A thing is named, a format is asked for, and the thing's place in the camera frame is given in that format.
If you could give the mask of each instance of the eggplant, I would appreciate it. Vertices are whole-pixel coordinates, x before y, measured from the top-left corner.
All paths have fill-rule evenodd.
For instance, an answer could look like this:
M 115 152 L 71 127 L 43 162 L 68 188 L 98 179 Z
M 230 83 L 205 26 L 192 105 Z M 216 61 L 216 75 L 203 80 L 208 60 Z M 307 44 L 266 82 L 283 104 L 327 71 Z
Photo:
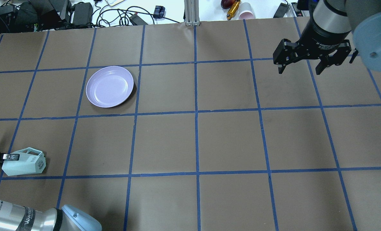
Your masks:
M 220 6 L 223 8 L 223 9 L 229 9 L 233 3 L 235 3 L 236 0 L 222 0 L 220 2 Z

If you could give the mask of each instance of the white cup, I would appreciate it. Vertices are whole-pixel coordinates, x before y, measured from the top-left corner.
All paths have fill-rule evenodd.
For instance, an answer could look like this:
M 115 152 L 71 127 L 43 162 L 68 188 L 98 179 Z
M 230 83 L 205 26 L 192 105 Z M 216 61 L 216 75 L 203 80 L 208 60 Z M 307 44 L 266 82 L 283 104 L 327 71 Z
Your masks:
M 253 14 L 252 7 L 249 3 L 242 3 L 239 6 L 239 19 L 254 19 L 255 15 Z

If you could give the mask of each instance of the table surface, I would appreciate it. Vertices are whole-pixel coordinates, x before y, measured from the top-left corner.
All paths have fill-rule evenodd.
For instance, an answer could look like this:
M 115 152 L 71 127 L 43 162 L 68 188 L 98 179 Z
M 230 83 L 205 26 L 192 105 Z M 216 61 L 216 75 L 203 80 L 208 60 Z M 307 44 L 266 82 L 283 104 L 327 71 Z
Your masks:
M 0 5 L 5 3 L 7 0 L 0 0 Z M 12 0 L 10 3 L 20 5 L 25 0 Z M 295 0 L 287 0 L 289 3 L 297 2 Z M 70 0 L 72 4 L 84 2 L 84 3 L 91 3 L 94 11 L 96 10 L 94 6 L 93 0 Z M 244 3 L 250 3 L 252 6 L 253 13 L 255 14 L 255 17 L 257 19 L 266 19 L 266 18 L 273 18 L 273 15 L 275 14 L 277 8 L 279 7 L 280 3 L 285 3 L 284 0 L 265 0 L 265 1 L 258 1 L 258 0 L 244 0 Z M 102 0 L 101 2 L 98 2 L 98 7 L 104 7 L 107 6 L 105 9 L 127 9 L 130 6 L 140 6 L 142 8 L 145 8 L 150 13 L 154 12 L 155 5 L 162 5 L 166 8 L 165 11 L 165 17 L 176 20 L 178 22 L 183 22 L 183 12 L 184 12 L 184 1 L 183 0 L 159 0 L 155 2 L 154 0 L 140 0 L 140 1 L 134 1 L 134 0 L 125 0 L 120 4 L 117 4 L 116 6 L 109 7 L 107 6 L 107 2 L 105 0 Z M 132 9 L 137 10 L 139 12 L 145 12 L 141 9 Z M 92 16 L 92 22 L 96 23 L 98 15 L 100 11 L 97 11 Z M 220 7 L 220 0 L 199 0 L 199 18 L 201 21 L 226 21 L 226 13 L 227 9 L 222 9 Z M 106 12 L 104 13 L 104 19 L 107 19 L 109 21 L 113 20 L 114 18 L 118 17 L 117 12 Z M 141 15 L 140 17 L 147 22 L 148 24 L 152 24 L 152 19 L 150 16 L 147 15 Z M 285 17 L 292 17 L 292 14 L 290 11 L 288 11 L 285 14 Z M 174 23 L 167 19 L 156 19 L 155 24 L 167 24 L 167 23 Z
M 381 73 L 357 57 L 279 75 L 274 48 L 307 20 L 0 35 L 0 152 L 47 158 L 0 168 L 0 199 L 104 231 L 381 230 Z M 135 87 L 98 108 L 85 86 L 110 65 Z

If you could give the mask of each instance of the metal bracket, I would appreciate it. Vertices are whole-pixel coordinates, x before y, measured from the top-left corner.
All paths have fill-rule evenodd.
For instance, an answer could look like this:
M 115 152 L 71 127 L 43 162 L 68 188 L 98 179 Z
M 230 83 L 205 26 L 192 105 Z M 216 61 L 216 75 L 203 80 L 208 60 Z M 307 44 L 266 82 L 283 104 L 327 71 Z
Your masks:
M 185 24 L 200 25 L 199 20 L 199 0 L 184 0 L 185 1 Z

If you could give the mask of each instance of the round plate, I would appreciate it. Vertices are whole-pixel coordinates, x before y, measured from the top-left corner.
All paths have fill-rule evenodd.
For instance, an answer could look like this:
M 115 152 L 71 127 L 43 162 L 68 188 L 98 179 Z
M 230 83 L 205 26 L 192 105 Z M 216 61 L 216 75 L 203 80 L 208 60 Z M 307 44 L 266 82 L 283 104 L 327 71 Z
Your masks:
M 110 66 L 88 80 L 86 94 L 95 106 L 109 108 L 123 103 L 133 90 L 133 77 L 123 67 Z

